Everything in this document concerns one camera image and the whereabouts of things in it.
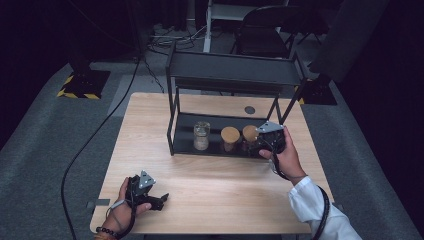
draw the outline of hand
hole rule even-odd
[[[127,191],[128,178],[125,178],[124,182],[121,185],[119,190],[119,197],[116,202],[125,199],[125,192]],[[148,211],[152,205],[150,203],[144,203],[137,206],[136,216],[139,216],[143,212]],[[122,203],[118,207],[111,209],[109,215],[107,216],[102,227],[112,230],[116,233],[122,233],[127,230],[131,222],[131,208],[126,202]],[[107,233],[102,233],[101,235],[110,236]]]
[[[284,126],[284,139],[286,141],[286,148],[283,152],[277,154],[278,161],[280,163],[280,170],[286,175],[286,177],[292,182],[293,186],[296,185],[306,173],[303,171],[302,166],[299,162],[299,155],[297,154],[296,147],[293,144],[293,140],[290,136],[290,132],[286,126]],[[266,158],[272,159],[272,153],[266,149],[261,149],[259,154]]]

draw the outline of person's arm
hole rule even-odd
[[[277,154],[280,170],[293,184],[289,192],[290,205],[301,222],[307,222],[314,236],[321,222],[324,199],[312,179],[308,177],[300,165],[296,147],[287,127],[284,127],[286,147]],[[266,159],[272,158],[271,152],[262,149],[259,154]],[[330,212],[320,239],[361,239],[349,219],[336,207],[330,204]]]
[[[101,228],[104,231],[99,231],[96,235],[94,235],[94,239],[100,240],[112,240],[116,239],[108,231],[113,231],[114,233],[122,233],[124,232],[131,221],[131,208],[125,202],[125,192],[127,190],[128,178],[125,178],[124,182],[121,185],[119,190],[119,197],[115,203],[121,203],[115,208],[111,209],[109,215],[106,220],[102,224]],[[137,207],[136,215],[140,215],[143,212],[149,210],[152,207],[150,203],[144,203]]]

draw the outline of shelf bottom tier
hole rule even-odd
[[[194,148],[194,125],[204,121],[210,123],[209,146],[206,150]],[[249,157],[256,158],[259,148],[252,148],[244,141],[242,130],[247,125],[261,126],[267,121],[266,118],[241,118],[229,116],[213,116],[191,113],[179,113],[177,117],[173,149],[175,154],[196,154],[209,156]],[[240,132],[240,138],[230,152],[224,150],[224,142],[221,138],[221,130],[225,127],[235,127]]]

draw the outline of cork lid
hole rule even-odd
[[[225,127],[221,131],[221,137],[226,143],[235,143],[240,138],[240,132],[235,127]]]
[[[249,142],[256,141],[258,135],[259,133],[256,131],[256,126],[247,125],[243,128],[243,137]]]

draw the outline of person's left hand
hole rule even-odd
[[[127,191],[128,178],[125,178],[119,190],[119,197],[115,202],[125,199],[125,192]],[[143,203],[137,206],[136,216],[139,216],[143,212],[148,211],[152,205],[150,203]],[[115,233],[122,233],[127,230],[131,222],[131,208],[126,202],[123,202],[118,207],[111,209],[108,217],[103,223],[102,227],[114,231]]]

